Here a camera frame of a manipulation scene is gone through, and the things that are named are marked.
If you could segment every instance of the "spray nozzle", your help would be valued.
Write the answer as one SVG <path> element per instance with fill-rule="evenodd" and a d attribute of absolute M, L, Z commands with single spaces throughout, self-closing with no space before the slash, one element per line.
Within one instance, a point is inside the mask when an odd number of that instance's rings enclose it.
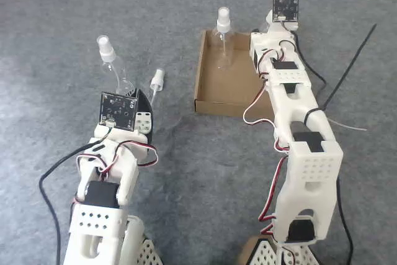
<path fill-rule="evenodd" d="M 100 57 L 104 62 L 112 62 L 116 59 L 116 53 L 110 43 L 109 37 L 107 35 L 100 35 L 97 38 L 97 43 L 99 46 Z"/>
<path fill-rule="evenodd" d="M 216 29 L 222 34 L 230 31 L 230 10 L 225 6 L 220 7 L 218 10 Z"/>

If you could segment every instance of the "black cable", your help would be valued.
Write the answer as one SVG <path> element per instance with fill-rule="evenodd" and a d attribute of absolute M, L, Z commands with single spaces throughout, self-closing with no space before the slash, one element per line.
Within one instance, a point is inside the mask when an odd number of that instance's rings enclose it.
<path fill-rule="evenodd" d="M 373 33 L 373 31 L 375 30 L 375 28 L 377 27 L 376 24 L 373 24 L 371 27 L 371 30 L 369 31 L 369 33 L 367 34 L 367 36 L 365 37 L 364 41 L 361 43 L 361 45 L 359 46 L 358 50 L 356 51 L 352 61 L 350 62 L 349 66 L 346 68 L 345 72 L 343 73 L 342 77 L 339 79 L 339 82 L 336 84 L 334 90 L 332 90 L 332 92 L 330 93 L 330 95 L 328 96 L 328 98 L 326 99 L 326 101 L 324 102 L 324 104 L 319 107 L 319 108 L 315 108 L 315 109 L 311 109 L 309 110 L 306 115 L 305 115 L 305 119 L 303 121 L 303 123 L 306 125 L 308 117 L 311 113 L 313 113 L 314 111 L 317 110 L 323 110 L 325 111 L 327 109 L 327 106 L 329 104 L 329 102 L 331 101 L 331 99 L 334 97 L 335 93 L 337 92 L 337 90 L 339 89 L 339 87 L 341 86 L 341 84 L 343 83 L 343 81 L 346 79 L 346 76 L 349 74 L 350 70 L 352 69 L 355 61 L 357 60 L 357 58 L 359 57 L 363 47 L 367 44 L 369 38 L 371 37 L 371 34 Z"/>
<path fill-rule="evenodd" d="M 309 111 L 306 113 L 306 115 L 305 115 L 305 119 L 304 119 L 304 121 L 303 121 L 303 124 L 306 125 L 306 123 L 307 123 L 307 121 L 308 121 L 308 118 L 309 118 L 309 115 L 310 115 L 311 113 L 316 112 L 316 111 L 319 111 L 319 110 L 322 110 L 322 108 L 318 107 L 318 108 L 314 108 L 314 109 L 309 110 Z"/>
<path fill-rule="evenodd" d="M 350 265 L 352 262 L 352 258 L 353 258 L 354 245 L 353 245 L 352 236 L 350 235 L 350 231 L 349 231 L 349 228 L 347 227 L 346 219 L 345 219 L 345 216 L 344 216 L 343 210 L 342 210 L 341 182 L 340 182 L 339 176 L 336 179 L 336 198 L 337 198 L 337 207 L 339 209 L 339 215 L 341 216 L 343 228 L 345 229 L 347 239 L 349 240 L 350 249 L 349 249 L 349 256 L 347 257 L 346 265 Z"/>
<path fill-rule="evenodd" d="M 298 38 L 298 34 L 292 30 L 288 30 L 285 27 L 284 22 L 281 22 L 282 27 L 284 27 L 285 30 L 291 32 L 291 34 L 293 35 L 293 37 L 295 38 L 295 50 L 298 52 L 298 55 L 300 57 L 300 60 L 303 62 L 303 64 L 305 65 L 305 67 L 307 67 L 317 78 L 319 78 L 322 82 L 323 82 L 323 86 L 317 91 L 316 94 L 316 98 L 319 96 L 319 94 L 324 90 L 324 88 L 327 86 L 327 80 L 324 79 L 323 76 L 321 76 L 319 73 L 317 73 L 317 71 L 315 71 L 310 65 L 309 63 L 306 61 L 305 57 L 302 54 L 302 51 L 300 50 L 299 47 L 299 38 Z"/>
<path fill-rule="evenodd" d="M 48 206 L 48 209 L 50 209 L 52 218 L 54 220 L 55 224 L 55 230 L 56 230 L 56 265 L 60 265 L 61 263 L 61 230 L 60 230 L 60 223 L 58 221 L 58 217 L 56 216 L 54 207 L 52 206 L 47 194 L 45 193 L 44 187 L 43 187 L 43 182 L 44 180 L 57 168 L 59 167 L 62 163 L 64 163 L 66 160 L 70 159 L 72 156 L 78 154 L 80 151 L 84 151 L 88 148 L 91 148 L 99 143 L 101 143 L 105 138 L 110 134 L 110 131 L 112 128 L 109 128 L 109 131 L 107 134 L 100 140 L 97 140 L 93 143 L 86 144 L 82 147 L 79 147 L 78 149 L 74 150 L 73 152 L 69 153 L 68 155 L 64 156 L 61 158 L 59 161 L 57 161 L 50 169 L 48 169 L 41 177 L 40 180 L 38 181 L 38 188 L 40 189 L 40 192 L 43 196 L 43 199 L 45 203 Z"/>
<path fill-rule="evenodd" d="M 349 66 L 347 67 L 347 69 L 345 70 L 344 74 L 342 75 L 341 79 L 339 80 L 339 82 L 336 84 L 334 90 L 332 90 L 331 94 L 329 95 L 329 97 L 327 98 L 327 100 L 325 101 L 325 103 L 323 104 L 323 109 L 325 110 L 327 108 L 327 105 L 329 104 L 329 102 L 331 101 L 331 99 L 333 98 L 333 96 L 335 95 L 336 91 L 339 89 L 339 87 L 341 86 L 342 82 L 345 80 L 347 74 L 349 74 L 349 71 L 352 69 L 357 57 L 359 57 L 363 47 L 365 46 L 365 44 L 368 42 L 372 32 L 375 30 L 375 28 L 377 27 L 376 24 L 372 25 L 371 30 L 369 31 L 369 33 L 367 34 L 365 40 L 361 43 L 361 45 L 359 46 L 359 49 L 357 50 L 357 52 L 355 53 L 353 60 L 350 62 Z"/>

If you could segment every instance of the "red wire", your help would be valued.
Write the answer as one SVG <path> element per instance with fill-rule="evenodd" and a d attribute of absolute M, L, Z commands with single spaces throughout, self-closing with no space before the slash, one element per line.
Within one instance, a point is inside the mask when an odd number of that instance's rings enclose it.
<path fill-rule="evenodd" d="M 287 159 L 287 158 L 288 158 L 288 156 L 284 156 L 279 161 L 279 164 L 277 166 L 276 173 L 275 173 L 274 183 L 273 183 L 273 185 L 272 185 L 272 187 L 270 189 L 270 192 L 269 192 L 270 196 L 269 196 L 268 203 L 267 203 L 267 205 L 265 206 L 265 208 L 263 209 L 262 213 L 259 216 L 259 221 L 260 222 L 264 221 L 265 215 L 266 215 L 267 211 L 270 208 L 270 204 L 272 203 L 272 199 L 273 199 L 273 195 L 274 195 L 275 186 L 277 184 L 277 181 L 279 180 L 279 175 L 280 175 L 280 172 L 281 172 L 282 165 L 283 165 L 285 159 Z"/>
<path fill-rule="evenodd" d="M 265 58 L 265 55 L 268 54 L 268 53 L 271 52 L 271 51 L 275 51 L 276 54 L 277 54 L 277 58 L 279 58 L 279 54 L 277 53 L 276 50 L 274 50 L 274 49 L 268 49 L 268 50 L 265 51 L 265 52 L 262 54 L 262 56 L 259 58 L 259 61 L 258 61 L 258 69 L 259 69 L 259 65 L 261 64 L 263 58 Z"/>
<path fill-rule="evenodd" d="M 285 150 L 285 151 L 290 149 L 289 147 L 281 147 L 281 146 L 279 146 L 279 139 L 277 139 L 277 141 L 275 142 L 275 147 L 278 150 Z"/>
<path fill-rule="evenodd" d="M 115 149 L 114 157 L 113 157 L 113 163 L 109 166 L 109 168 L 106 171 L 103 171 L 102 174 L 106 174 L 106 173 L 108 173 L 110 171 L 110 169 L 112 169 L 112 166 L 114 165 L 114 162 L 115 162 L 115 158 L 117 156 L 117 151 L 124 144 L 136 144 L 136 145 L 139 145 L 139 146 L 142 146 L 142 147 L 145 147 L 145 148 L 151 148 L 152 150 L 157 151 L 156 147 L 151 146 L 149 144 L 141 143 L 141 142 L 138 142 L 138 141 L 127 140 L 127 141 L 120 142 L 117 145 L 116 149 Z M 158 161 L 158 159 L 156 158 L 154 161 L 150 161 L 149 163 L 145 163 L 145 164 L 138 164 L 138 166 L 139 167 L 148 167 L 148 166 L 151 166 L 152 164 L 155 164 L 157 161 Z"/>
<path fill-rule="evenodd" d="M 272 224 L 270 224 L 267 228 L 264 228 L 264 229 L 261 231 L 261 234 L 264 234 L 264 235 L 273 235 L 273 232 L 269 231 L 271 228 L 273 228 L 273 225 L 272 225 Z"/>
<path fill-rule="evenodd" d="M 283 48 L 281 48 L 281 57 L 280 57 L 280 59 L 279 59 L 279 61 L 283 61 L 283 59 L 284 59 L 284 50 L 283 50 Z"/>

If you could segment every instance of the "brown cardboard box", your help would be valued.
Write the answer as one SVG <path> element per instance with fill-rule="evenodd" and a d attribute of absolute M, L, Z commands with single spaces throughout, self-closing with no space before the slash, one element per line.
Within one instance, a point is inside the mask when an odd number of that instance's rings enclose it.
<path fill-rule="evenodd" d="M 233 65 L 227 70 L 214 67 L 219 53 L 211 47 L 211 30 L 203 31 L 194 93 L 194 109 L 198 113 L 242 117 L 262 87 L 249 57 L 249 34 L 234 36 Z M 267 92 L 247 113 L 247 119 L 273 119 L 273 110 Z"/>

